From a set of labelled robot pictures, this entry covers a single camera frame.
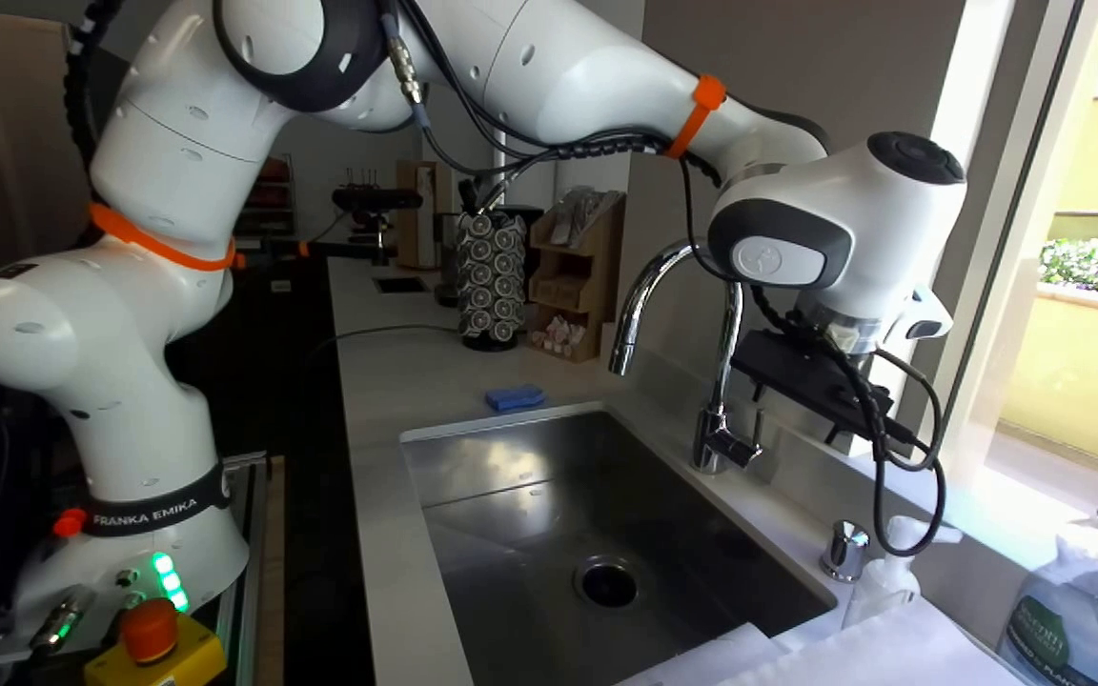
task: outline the stainless steel sink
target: stainless steel sink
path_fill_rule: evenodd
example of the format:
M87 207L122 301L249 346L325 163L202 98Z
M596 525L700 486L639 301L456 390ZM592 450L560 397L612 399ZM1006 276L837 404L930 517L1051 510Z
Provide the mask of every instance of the stainless steel sink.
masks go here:
M480 686L617 683L832 597L791 581L608 413L405 444Z

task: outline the blue sponge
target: blue sponge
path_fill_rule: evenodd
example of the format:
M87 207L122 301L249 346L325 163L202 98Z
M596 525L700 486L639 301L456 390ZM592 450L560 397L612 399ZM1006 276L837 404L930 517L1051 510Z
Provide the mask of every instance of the blue sponge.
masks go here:
M546 409L547 397L536 387L518 387L518 390L483 392L483 404L503 416L503 413Z

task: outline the orange ring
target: orange ring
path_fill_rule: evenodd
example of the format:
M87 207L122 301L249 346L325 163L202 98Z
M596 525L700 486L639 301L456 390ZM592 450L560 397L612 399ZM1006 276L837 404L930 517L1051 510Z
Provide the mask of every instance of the orange ring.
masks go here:
M688 140L697 139L697 131L704 125L704 119L708 119L725 98L729 98L725 79L700 72L700 75L697 75L697 88L694 88L694 110L688 110L686 125L677 125L677 133L676 133L676 140L671 140L671 150L666 150L671 160L677 160L677 158L688 150Z
M178 262L185 271L228 271L237 262L237 243L222 254L222 261L202 261L192 252L178 252L175 243L162 243L159 237L137 228L134 221L126 221L118 211L91 202L91 227L113 242L137 243L166 262Z

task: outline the countertop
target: countertop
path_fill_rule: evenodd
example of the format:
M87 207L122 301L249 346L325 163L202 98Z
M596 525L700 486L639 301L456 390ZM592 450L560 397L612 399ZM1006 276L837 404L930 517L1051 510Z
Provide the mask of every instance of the countertop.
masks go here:
M708 503L791 567L802 584L835 597L832 614L772 637L777 650L802 653L837 634L849 584L835 584L819 567L828 521L817 521L746 472L688 468L694 413L653 404L653 392L636 392L631 383L605 375L600 364L560 364L530 346L470 352L450 331L456 323L452 308L442 308L432 291L381 293L377 271L361 261L328 267L366 617L381 686L472 683L401 444L536 418L489 413L483 392L516 387L546 390L547 409L540 416L580 404L612 413Z

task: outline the kitchen faucet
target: kitchen faucet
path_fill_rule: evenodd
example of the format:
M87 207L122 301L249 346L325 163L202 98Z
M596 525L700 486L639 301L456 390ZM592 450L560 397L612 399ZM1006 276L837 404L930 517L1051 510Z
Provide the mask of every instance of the kitchen faucet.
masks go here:
M639 276L631 277L626 307L617 313L617 336L608 346L608 375L622 375L622 379L630 375L644 307L682 261L704 261L704 254L688 242L677 242L677 243L666 243L661 254L653 254L639 267ZM734 356L741 331L742 331L742 308L746 308L746 285L729 284L720 364L716 364L708 404L697 413L697 431L694 431L694 465L708 468L708 472L725 468L725 463L746 465L761 453L756 445L756 439L742 444L729 426L729 383L730 383L730 356Z

